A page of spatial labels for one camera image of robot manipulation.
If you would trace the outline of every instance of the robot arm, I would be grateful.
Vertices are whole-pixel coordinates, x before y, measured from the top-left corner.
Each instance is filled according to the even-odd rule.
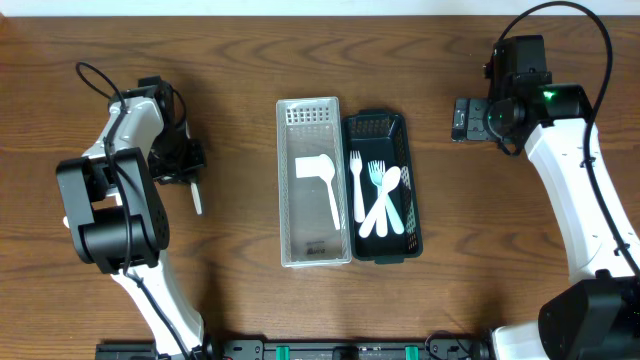
[[[160,77],[141,79],[138,85],[125,93],[128,111],[112,145],[132,226],[129,276],[123,274],[126,226],[121,194],[105,161],[104,139],[121,111],[115,97],[110,100],[110,119],[94,145],[81,158],[63,161],[57,168],[65,224],[80,258],[96,263],[129,293],[154,334],[158,354],[183,358],[179,341],[191,357],[200,358],[203,320],[180,291],[171,269],[167,214],[153,182],[191,185],[201,213],[197,169],[205,166],[204,153],[199,142],[189,138],[186,118],[174,116],[173,88]],[[94,209],[92,203],[108,196],[116,198],[117,206]]]
[[[456,101],[452,139],[493,141],[512,156],[526,152],[551,199],[573,284],[541,308],[537,322],[495,330],[495,357],[574,360],[639,354],[640,282],[630,263],[640,260],[640,243],[607,173],[597,129],[586,121],[594,109],[584,90],[576,84],[552,83],[539,35],[501,39],[485,70],[491,78],[489,96]],[[509,144],[515,150],[510,151]],[[589,167],[621,239],[614,238],[614,228],[596,200]]]
[[[637,347],[631,335],[633,327],[620,323],[621,318],[631,315],[633,317],[630,319],[633,319],[635,314],[622,310],[624,306],[617,296],[619,288],[634,288],[634,281],[628,280],[633,279],[633,272],[617,250],[618,246],[596,203],[586,169],[582,165],[582,134],[585,125],[584,119],[557,121],[554,126],[546,128],[539,125],[525,144],[527,156],[542,178],[562,232],[569,264],[569,281],[572,285],[577,285],[545,305],[538,321],[495,330],[492,342],[498,360],[572,359],[576,352],[571,353],[571,349],[580,348],[580,342],[591,342],[593,345],[602,343],[607,338],[618,342],[620,351],[631,351],[623,350],[625,347]],[[591,134],[591,149],[595,158],[593,167],[607,207],[616,226],[623,233],[632,257],[640,261],[638,237],[624,213],[605,167],[595,128]],[[607,270],[613,278],[620,279],[596,279],[597,273],[602,270]],[[594,284],[598,288],[589,292],[589,286]],[[604,306],[581,307],[585,299],[592,303],[600,300]],[[588,312],[597,315],[588,316]],[[567,329],[573,326],[580,331]],[[617,328],[618,335],[612,335],[609,331],[614,327]],[[621,327],[627,330],[627,336],[617,339],[617,336],[624,334],[624,331],[620,331]],[[580,337],[565,337],[566,334],[578,332],[582,332]],[[550,354],[545,350],[543,340],[550,348]],[[558,353],[554,349],[567,349],[567,352]],[[614,351],[605,351],[592,356],[615,358],[614,354]]]

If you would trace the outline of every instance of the wood grain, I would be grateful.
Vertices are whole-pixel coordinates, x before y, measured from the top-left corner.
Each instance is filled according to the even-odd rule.
[[[107,120],[75,77],[89,61],[121,87],[160,74],[184,95],[208,168],[160,187],[177,277],[213,332],[270,339],[424,338],[534,319],[567,285],[562,238],[525,157],[453,144],[456,97],[481,97],[510,17],[41,18],[0,23],[0,358],[92,359],[103,340],[150,339],[133,302],[81,263],[54,169]],[[640,229],[640,20],[604,19],[615,66],[598,126],[607,167]],[[597,29],[536,17],[556,82],[602,79]],[[386,107],[408,121],[424,254],[402,265],[280,265],[275,103],[338,96],[342,115]]]

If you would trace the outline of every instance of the clear plastic tray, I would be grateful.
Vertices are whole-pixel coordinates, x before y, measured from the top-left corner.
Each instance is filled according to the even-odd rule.
[[[276,115],[282,266],[348,263],[351,261],[350,224],[338,99],[280,100],[276,104]],[[310,176],[317,171],[327,178],[325,167],[329,162],[323,154],[335,169],[330,181],[338,215],[335,223],[327,183],[323,177]],[[320,163],[307,160],[321,155]],[[322,166],[303,169],[302,161]]]

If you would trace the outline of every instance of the wire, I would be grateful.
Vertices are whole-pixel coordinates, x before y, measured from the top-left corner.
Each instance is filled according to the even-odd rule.
[[[122,170],[122,168],[120,168],[119,166],[116,166],[116,164],[115,164],[115,162],[113,160],[113,154],[112,154],[113,139],[115,137],[116,131],[117,131],[118,127],[120,126],[120,123],[124,119],[124,116],[129,111],[128,108],[127,108],[127,105],[126,105],[126,103],[124,101],[125,100],[124,96],[122,96],[122,93],[120,92],[120,90],[118,90],[118,88],[111,81],[111,79],[109,79],[104,73],[102,73],[102,71],[98,70],[93,65],[88,64],[86,62],[78,62],[78,63],[76,63],[76,73],[78,74],[80,79],[82,79],[82,81],[85,84],[87,84],[87,86],[89,86],[91,89],[95,90],[97,93],[99,93],[100,95],[106,97],[107,99],[111,99],[111,97],[109,95],[107,95],[107,93],[105,93],[104,91],[98,89],[89,80],[87,80],[87,78],[82,74],[82,71],[81,71],[82,67],[86,67],[86,68],[91,69],[93,72],[98,74],[102,79],[104,79],[107,82],[107,84],[109,84],[109,86],[111,86],[111,88],[113,89],[115,95],[118,97],[118,100],[120,101],[120,113],[118,114],[118,117],[116,118],[116,120],[111,125],[111,128],[109,129],[109,131],[107,132],[107,136],[105,136],[103,138],[103,143],[104,143],[104,153],[105,153],[105,157],[106,157],[106,160],[107,160],[107,166],[109,167],[109,171],[111,172],[111,175],[113,176],[113,180],[115,182],[116,188],[118,189],[118,192],[120,194],[120,199],[122,200],[122,209],[124,210],[124,221],[125,221],[125,227],[126,227],[126,250],[125,250],[124,262],[122,264],[122,274],[124,276],[126,276],[127,278],[131,279],[133,282],[135,282],[136,285],[138,286],[138,288],[140,288],[142,290],[142,293],[144,294],[144,296],[147,298],[147,300],[151,304],[151,307],[155,311],[156,315],[160,318],[162,323],[167,327],[167,330],[169,331],[169,333],[173,337],[174,341],[176,342],[176,344],[180,348],[180,352],[182,353],[182,356],[184,357],[184,359],[185,360],[192,359],[192,356],[190,356],[190,355],[193,355],[193,354],[190,353],[189,351],[187,351],[185,345],[182,344],[182,342],[180,341],[180,338],[178,337],[178,334],[177,334],[176,330],[174,329],[173,325],[171,324],[171,322],[169,322],[169,319],[167,318],[167,316],[162,312],[162,310],[160,309],[160,307],[156,303],[156,301],[153,298],[153,295],[151,294],[149,289],[147,289],[147,287],[144,285],[144,281],[143,281],[144,279],[139,278],[135,274],[130,274],[129,273],[129,267],[131,265],[131,260],[132,260],[131,259],[131,250],[132,250],[132,243],[133,243],[133,226],[131,224],[131,212],[130,212],[130,209],[129,209],[129,202],[128,202],[128,199],[127,199],[127,194],[124,191],[124,186],[122,184],[122,180],[120,179],[120,175],[121,174],[123,176],[125,176],[125,177],[127,175],[124,172],[124,170]]]
[[[187,120],[187,104],[184,102],[184,99],[182,98],[182,95],[178,92],[178,90],[174,89],[173,87],[171,89],[178,96],[178,99],[180,99],[180,104],[182,104],[182,118],[176,124],[176,127],[180,127]]]
[[[78,63],[76,63],[76,73],[78,74],[80,79],[82,79],[82,81],[85,84],[87,84],[87,86],[89,86],[90,88],[95,90],[100,95],[106,97],[107,99],[111,99],[111,97],[109,95],[107,95],[107,93],[105,93],[104,91],[98,89],[89,80],[87,80],[86,77],[84,77],[84,75],[82,74],[82,70],[81,70],[81,68],[83,66],[89,68],[90,70],[92,70],[93,72],[98,74],[102,79],[104,79],[104,81],[106,81],[107,84],[109,84],[109,86],[111,86],[111,88],[113,89],[114,93],[118,96],[118,100],[120,101],[120,113],[118,114],[118,117],[116,118],[116,120],[111,125],[111,128],[109,128],[109,131],[107,132],[107,136],[105,138],[103,138],[102,141],[103,141],[103,144],[104,144],[104,153],[105,153],[105,157],[107,159],[107,165],[109,166],[109,171],[111,172],[111,175],[113,176],[113,180],[114,180],[114,182],[116,184],[116,188],[118,189],[118,193],[120,193],[120,199],[122,200],[122,208],[124,209],[124,222],[125,222],[125,226],[126,226],[126,250],[125,250],[125,256],[124,256],[124,263],[122,265],[122,273],[125,274],[125,276],[127,276],[128,271],[129,271],[129,266],[131,265],[131,247],[132,247],[132,242],[133,242],[133,230],[132,230],[132,225],[131,225],[131,214],[130,214],[130,211],[129,211],[129,202],[127,201],[127,194],[124,191],[124,186],[122,185],[122,181],[120,180],[120,176],[118,176],[118,173],[116,171],[116,167],[115,167],[115,164],[114,164],[114,161],[113,161],[113,156],[112,156],[111,149],[112,149],[112,145],[113,145],[113,138],[116,135],[116,131],[118,130],[118,127],[120,126],[120,123],[124,119],[124,116],[127,114],[127,111],[129,111],[129,110],[127,109],[127,104],[124,101],[124,96],[122,96],[122,93],[120,92],[120,90],[118,90],[118,87],[113,83],[113,81],[111,81],[111,79],[109,79],[107,77],[107,75],[105,75],[102,71],[98,70],[96,67],[94,67],[93,65],[91,65],[89,63],[78,62]]]
[[[607,203],[602,196],[602,192],[600,191],[600,186],[598,185],[598,181],[596,179],[595,173],[593,171],[593,158],[591,157],[591,132],[593,130],[593,126],[596,122],[596,116],[598,115],[598,110],[600,110],[600,105],[602,104],[602,100],[604,99],[604,95],[607,92],[607,86],[609,85],[609,79],[611,78],[611,69],[613,68],[613,48],[611,46],[611,38],[609,37],[609,33],[607,32],[607,28],[604,26],[600,18],[594,14],[591,10],[587,9],[582,5],[578,5],[569,1],[551,1],[548,3],[540,4],[538,6],[532,7],[531,9],[523,12],[520,16],[515,18],[509,26],[502,32],[498,41],[502,41],[504,37],[507,35],[509,30],[513,28],[520,20],[527,17],[529,14],[538,11],[543,8],[551,7],[551,6],[567,6],[585,13],[598,27],[600,33],[602,34],[602,38],[604,39],[604,44],[607,52],[607,65],[604,73],[604,79],[602,80],[602,85],[600,86],[600,92],[598,93],[598,97],[596,98],[596,102],[593,105],[593,111],[591,112],[591,116],[587,119],[587,127],[584,131],[584,140],[583,140],[583,155],[584,155],[584,165],[587,169],[587,175],[589,177],[589,182],[591,183],[591,188],[593,189],[593,194],[596,197],[598,205],[600,206],[600,210],[602,211],[602,215],[611,230],[611,234],[613,235],[613,239],[616,241],[618,245],[618,250],[622,253],[625,261],[633,271],[636,278],[640,278],[640,268],[638,268],[638,264],[634,261],[633,257],[629,253],[627,249],[628,244],[625,244],[618,228],[616,227],[615,221],[607,208]]]

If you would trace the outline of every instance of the plastic cutlery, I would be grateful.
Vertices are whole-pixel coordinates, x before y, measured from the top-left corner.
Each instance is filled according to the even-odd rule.
[[[364,221],[364,201],[362,200],[362,186],[360,184],[360,172],[362,171],[362,158],[360,151],[352,151],[349,159],[349,168],[353,174],[353,219],[361,223]]]
[[[380,172],[384,174],[385,172],[384,161],[382,160],[380,161],[379,168],[380,168]],[[382,182],[380,183],[380,185],[376,184],[376,186],[378,186],[378,196],[380,196],[380,192],[382,191]],[[396,210],[396,207],[393,206],[393,202],[391,201],[389,194],[387,194],[387,198],[385,200],[385,208],[387,210],[387,215],[389,215],[389,221],[391,222],[391,228],[393,229],[393,232],[398,235],[404,233],[404,225],[402,225],[402,220],[400,220],[400,215],[398,215],[398,211]]]
[[[369,161],[369,177],[371,182],[378,188],[378,197],[382,194],[382,176],[384,175],[384,161]],[[378,211],[376,218],[376,234],[379,237],[385,237],[388,233],[387,229],[387,214],[385,214],[384,208]]]
[[[317,176],[324,180],[327,184],[327,191],[329,193],[329,205],[331,206],[331,216],[333,217],[333,225],[336,230],[340,230],[340,217],[338,215],[338,206],[336,205],[336,198],[333,195],[333,188],[331,187],[331,180],[336,174],[336,168],[333,165],[333,161],[326,154],[318,156],[296,158],[296,177],[314,177]]]
[[[373,230],[373,225],[376,223],[376,217],[378,212],[384,209],[386,203],[386,195],[389,192],[393,191],[398,186],[400,182],[400,169],[397,166],[394,166],[387,171],[382,177],[382,193],[381,196],[378,196],[378,200],[376,200],[375,204],[369,211],[369,214],[364,219],[364,222],[360,226],[360,230],[358,231],[358,235],[361,238],[369,237],[371,234],[371,230]]]

